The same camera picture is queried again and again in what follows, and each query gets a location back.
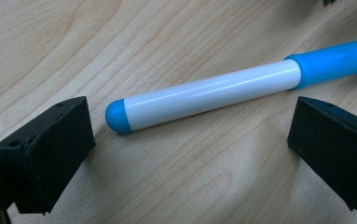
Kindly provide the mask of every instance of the black block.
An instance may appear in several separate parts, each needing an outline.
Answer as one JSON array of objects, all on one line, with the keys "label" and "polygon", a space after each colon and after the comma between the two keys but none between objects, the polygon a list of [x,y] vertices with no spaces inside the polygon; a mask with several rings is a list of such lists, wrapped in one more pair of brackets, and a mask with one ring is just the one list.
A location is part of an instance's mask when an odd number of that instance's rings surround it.
[{"label": "black block", "polygon": [[350,210],[357,210],[356,116],[335,105],[299,97],[288,146]]},{"label": "black block", "polygon": [[51,211],[95,146],[86,97],[52,106],[0,142],[0,169],[20,213]]}]

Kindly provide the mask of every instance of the white marker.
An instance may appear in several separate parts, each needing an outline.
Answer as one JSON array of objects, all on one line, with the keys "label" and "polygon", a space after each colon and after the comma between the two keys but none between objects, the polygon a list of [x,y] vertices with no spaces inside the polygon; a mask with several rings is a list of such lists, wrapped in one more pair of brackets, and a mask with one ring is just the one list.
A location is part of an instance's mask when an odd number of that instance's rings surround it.
[{"label": "white marker", "polygon": [[353,74],[357,74],[357,41],[120,99],[106,108],[105,118],[112,130],[126,133]]}]

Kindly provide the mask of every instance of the wooden table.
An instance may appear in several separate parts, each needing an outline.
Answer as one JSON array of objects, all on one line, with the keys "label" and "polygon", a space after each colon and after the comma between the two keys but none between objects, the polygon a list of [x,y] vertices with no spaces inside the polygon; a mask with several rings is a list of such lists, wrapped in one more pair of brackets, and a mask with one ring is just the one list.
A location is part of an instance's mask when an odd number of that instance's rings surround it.
[{"label": "wooden table", "polygon": [[0,140],[86,95],[97,143],[51,214],[13,223],[357,223],[288,148],[297,96],[357,115],[357,76],[119,135],[116,99],[357,40],[357,0],[0,1]]}]

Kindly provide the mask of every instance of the blue marker cap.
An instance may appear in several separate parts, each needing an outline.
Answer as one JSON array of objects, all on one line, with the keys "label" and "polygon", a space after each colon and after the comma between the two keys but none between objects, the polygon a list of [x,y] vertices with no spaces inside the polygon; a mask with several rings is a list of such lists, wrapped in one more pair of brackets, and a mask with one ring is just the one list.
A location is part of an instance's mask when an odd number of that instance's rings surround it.
[{"label": "blue marker cap", "polygon": [[302,89],[308,85],[357,74],[357,41],[293,54],[285,59],[293,59],[298,63],[302,77],[295,89]]},{"label": "blue marker cap", "polygon": [[117,133],[131,132],[124,99],[112,102],[105,110],[108,126]]}]

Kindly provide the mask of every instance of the tabletop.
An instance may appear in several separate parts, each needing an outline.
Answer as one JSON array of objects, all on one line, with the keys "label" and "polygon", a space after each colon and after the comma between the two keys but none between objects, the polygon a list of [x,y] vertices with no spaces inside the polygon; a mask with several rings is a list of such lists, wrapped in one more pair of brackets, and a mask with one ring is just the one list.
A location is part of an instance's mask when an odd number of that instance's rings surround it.
[{"label": "tabletop", "polygon": [[287,146],[298,96],[357,115],[357,76],[128,134],[110,102],[357,40],[357,0],[0,0],[0,140],[87,96],[97,146],[50,214],[13,223],[357,223]]}]

